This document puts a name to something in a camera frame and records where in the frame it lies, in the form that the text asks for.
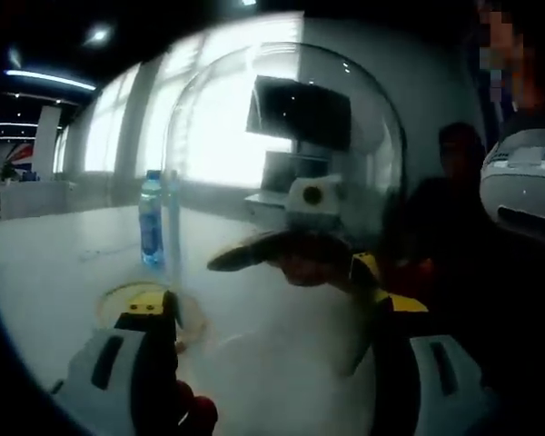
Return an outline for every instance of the column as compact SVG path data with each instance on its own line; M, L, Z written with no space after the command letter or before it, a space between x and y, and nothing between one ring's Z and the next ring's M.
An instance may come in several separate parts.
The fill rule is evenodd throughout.
M32 169L41 180L53 178L55 162L55 141L61 108L43 106L36 129L35 148L33 151Z

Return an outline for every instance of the ceiling light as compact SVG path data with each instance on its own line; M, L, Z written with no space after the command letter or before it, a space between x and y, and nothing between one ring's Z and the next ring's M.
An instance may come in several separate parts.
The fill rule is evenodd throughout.
M16 127L38 127L38 124L33 123L0 123L0 125L15 125Z
M4 95L12 95L13 97L15 96L15 93L2 93ZM28 97L28 98L34 98L34 99L37 99L37 100L46 100L48 102L53 102L53 104L59 100L58 98L53 98L53 97L48 97L46 95L38 95L38 94L27 94L27 93L17 93L17 94L20 94L21 97ZM75 103L75 102L71 102L69 100L64 100L64 104L72 104L74 106L78 106L79 104Z
M50 80L51 82L58 82L59 84L69 84L71 86L83 88L88 91L94 91L95 89L95 87L92 86L91 84L82 84L81 82L77 82L75 80L65 79L63 77L57 77L55 75L35 73L33 71L6 70L5 73L6 75L17 75L20 77L30 77L32 79Z
M108 25L96 25L89 31L87 40L84 43L92 46L104 45L110 36L111 28Z
M4 139L8 140L10 142L11 139L17 141L33 141L35 139L34 136L0 136L0 140L4 141Z

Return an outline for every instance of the white table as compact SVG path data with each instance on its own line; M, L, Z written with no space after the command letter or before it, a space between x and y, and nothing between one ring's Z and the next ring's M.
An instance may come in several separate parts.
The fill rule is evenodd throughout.
M348 297L329 287L294 288L268 265L206 270L215 252L256 230L182 210L178 287L198 301L209 327L178 375L215 399L221 434L365 434L372 354L352 377L339 375L359 329ZM104 292L166 280L141 265L139 242L135 207L0 223L0 315L39 384L50 388L65 377L96 327Z

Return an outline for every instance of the window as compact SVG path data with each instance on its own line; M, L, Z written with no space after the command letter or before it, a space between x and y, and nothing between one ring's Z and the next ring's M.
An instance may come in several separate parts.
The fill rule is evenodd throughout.
M201 42L200 35L180 40L163 58L145 111L135 170L137 176L145 175L147 170L162 168L167 125L180 93L192 78L193 63Z
M86 143L85 171L114 171L121 123L138 71L136 65L121 74L105 87L95 103Z
M54 145L54 164L53 173L62 173L64 170L64 152L66 150L66 139L69 135L68 126L56 138Z
M148 169L161 169L173 106L194 74L249 45L299 42L301 30L301 13L268 15L218 27L176 43L163 60L145 115L137 175ZM293 60L289 65L271 65L268 75L296 78L298 55ZM200 91L190 125L186 132L179 132L185 136L185 147L178 153L183 177L255 187L262 178L266 151L291 150L290 140L245 132L253 83L254 75L239 68L237 72L214 77Z

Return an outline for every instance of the ceiling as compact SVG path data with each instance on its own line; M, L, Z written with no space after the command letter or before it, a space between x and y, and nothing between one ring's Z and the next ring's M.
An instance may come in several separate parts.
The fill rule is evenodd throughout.
M183 35L207 25L268 11L304 10L307 16L354 18L411 32L440 46L460 42L471 28L472 1L422 0L411 5L340 0L332 6L314 0L5 0L0 2L0 122L36 124L41 107L62 107L61 124L70 123L96 95L67 85L10 77L12 53L20 68L72 78L101 87L132 64L160 54ZM95 25L112 30L106 45L86 45ZM28 128L0 126L18 136Z

